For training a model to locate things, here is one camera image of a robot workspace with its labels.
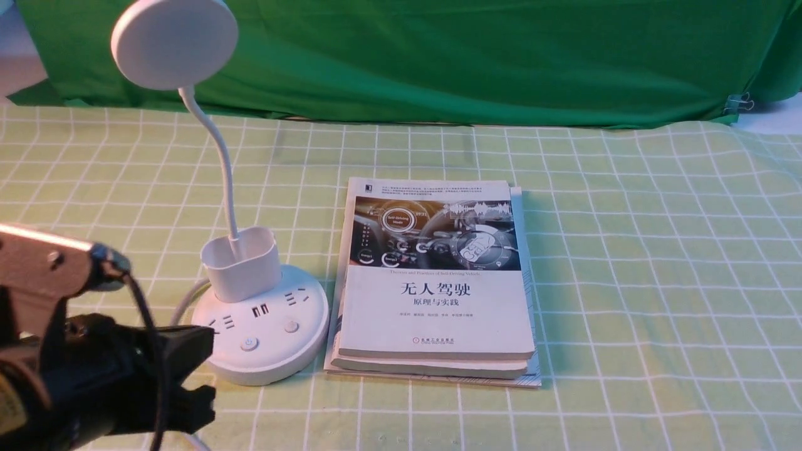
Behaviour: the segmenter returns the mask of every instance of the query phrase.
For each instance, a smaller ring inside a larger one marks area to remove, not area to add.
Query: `lamp head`
[[[132,83],[158,91],[198,84],[231,58],[239,30],[221,0],[137,0],[111,33],[111,54]]]

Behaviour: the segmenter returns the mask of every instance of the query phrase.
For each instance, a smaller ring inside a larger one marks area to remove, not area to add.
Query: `pen holder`
[[[212,289],[223,303],[238,303],[270,291],[282,280],[278,246],[270,229],[243,229],[237,245],[243,252],[239,261],[229,237],[207,242],[200,252]]]

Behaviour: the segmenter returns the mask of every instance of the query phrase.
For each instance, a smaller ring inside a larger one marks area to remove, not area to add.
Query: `desk lamp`
[[[315,277],[280,263],[270,229],[237,228],[229,151],[195,101],[194,87],[230,60],[238,33],[221,0],[138,0],[117,21],[111,53],[132,83],[177,89],[217,144],[229,233],[200,251],[211,287],[198,300],[192,323],[215,329],[207,363],[217,375],[235,384],[267,385],[314,360],[326,338],[329,304]]]

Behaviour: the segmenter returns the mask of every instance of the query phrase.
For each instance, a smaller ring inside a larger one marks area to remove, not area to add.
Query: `lamp base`
[[[271,290],[240,302],[224,302],[212,285],[198,300],[192,324],[213,327],[207,363],[233,384],[272,384],[309,366],[322,350],[330,307],[320,282],[291,265],[281,266]]]

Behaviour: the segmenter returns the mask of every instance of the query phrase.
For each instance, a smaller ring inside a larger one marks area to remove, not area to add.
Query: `cable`
[[[151,343],[153,361],[156,364],[156,426],[153,429],[150,451],[159,451],[164,439],[164,431],[167,429],[167,415],[169,409],[169,396],[167,386],[167,361],[164,359],[164,352],[161,348],[156,325],[153,322],[148,304],[145,302],[144,294],[140,284],[131,276],[125,273],[122,276],[123,282],[128,286],[134,297],[137,308],[142,315],[142,322],[148,334],[148,341]]]
[[[195,283],[195,285],[193,285],[192,288],[190,288],[189,291],[187,291],[187,294],[184,296],[183,299],[181,299],[181,302],[178,304],[178,307],[176,307],[176,311],[173,312],[172,318],[170,318],[171,326],[177,326],[181,322],[181,317],[184,316],[184,313],[187,311],[189,306],[193,302],[195,302],[195,297],[198,296],[201,293],[201,289],[204,286],[207,286],[208,284],[209,280],[207,278],[204,278]]]
[[[209,280],[204,278],[192,288],[187,291],[187,294],[181,299],[181,302],[178,304],[176,311],[173,312],[172,317],[170,318],[170,325],[171,326],[178,326],[181,322],[181,317],[184,316],[184,313],[187,311],[190,305],[195,302],[195,298],[203,291],[203,288],[209,284]],[[183,434],[184,438],[197,450],[197,451],[212,451],[199,437],[196,437],[192,434]]]

